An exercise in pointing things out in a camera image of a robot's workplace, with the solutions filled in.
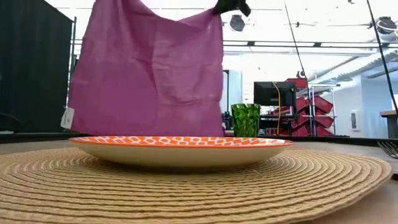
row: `placemat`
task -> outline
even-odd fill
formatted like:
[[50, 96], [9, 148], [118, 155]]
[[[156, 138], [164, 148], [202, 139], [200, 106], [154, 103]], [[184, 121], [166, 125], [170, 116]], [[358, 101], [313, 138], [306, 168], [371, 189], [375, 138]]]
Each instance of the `placemat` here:
[[358, 201], [391, 176], [380, 159], [287, 150], [213, 172], [154, 172], [76, 148], [0, 156], [0, 223], [292, 223]]

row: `plate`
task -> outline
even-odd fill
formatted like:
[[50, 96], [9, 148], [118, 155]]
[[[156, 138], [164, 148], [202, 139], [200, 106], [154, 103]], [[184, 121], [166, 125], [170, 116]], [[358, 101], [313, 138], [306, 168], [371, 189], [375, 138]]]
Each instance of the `plate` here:
[[98, 136], [70, 142], [92, 156], [151, 167], [225, 167], [263, 161], [293, 142], [263, 138]]

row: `metal rack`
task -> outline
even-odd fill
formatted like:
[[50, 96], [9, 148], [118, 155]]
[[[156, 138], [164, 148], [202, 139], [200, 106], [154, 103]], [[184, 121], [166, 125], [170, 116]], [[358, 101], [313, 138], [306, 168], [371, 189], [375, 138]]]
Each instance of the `metal rack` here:
[[[308, 98], [312, 98], [312, 100], [309, 100], [310, 102], [310, 115], [305, 115], [304, 117], [309, 117], [310, 118], [310, 132], [311, 134], [314, 134], [315, 136], [317, 135], [317, 124], [315, 121], [315, 117], [331, 117], [333, 118], [333, 134], [336, 135], [336, 110], [335, 110], [335, 93], [333, 91], [334, 87], [338, 87], [340, 86], [340, 84], [308, 84], [309, 90], [310, 90], [310, 96], [308, 96]], [[333, 103], [333, 115], [329, 116], [329, 115], [315, 115], [315, 94], [316, 93], [322, 93], [322, 92], [326, 92], [329, 91], [331, 93], [331, 100]], [[297, 97], [301, 97], [301, 96], [307, 96], [307, 89], [303, 89], [300, 90], [297, 93]]]

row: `table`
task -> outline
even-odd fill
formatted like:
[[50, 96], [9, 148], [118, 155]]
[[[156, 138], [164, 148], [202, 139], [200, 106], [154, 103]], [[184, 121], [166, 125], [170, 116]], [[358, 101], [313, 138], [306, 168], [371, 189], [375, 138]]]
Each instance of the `table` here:
[[380, 115], [387, 118], [388, 138], [398, 139], [398, 115], [396, 111], [382, 111]]
[[[0, 154], [36, 151], [40, 149], [59, 149], [71, 147], [67, 141], [29, 142], [0, 144]], [[390, 158], [378, 147], [352, 146], [320, 142], [297, 142], [297, 149], [312, 149], [329, 152], [378, 157], [389, 162], [393, 170], [398, 170], [398, 160]], [[398, 181], [390, 180], [383, 187], [366, 196], [358, 203], [335, 213], [301, 224], [373, 224], [397, 223], [398, 220]]]

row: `green drinking glass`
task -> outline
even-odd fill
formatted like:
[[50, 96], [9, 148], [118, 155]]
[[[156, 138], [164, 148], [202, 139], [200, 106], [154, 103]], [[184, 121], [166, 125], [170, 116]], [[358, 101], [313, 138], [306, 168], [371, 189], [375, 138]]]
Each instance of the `green drinking glass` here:
[[260, 105], [235, 104], [232, 105], [234, 119], [234, 136], [256, 138], [259, 134]]

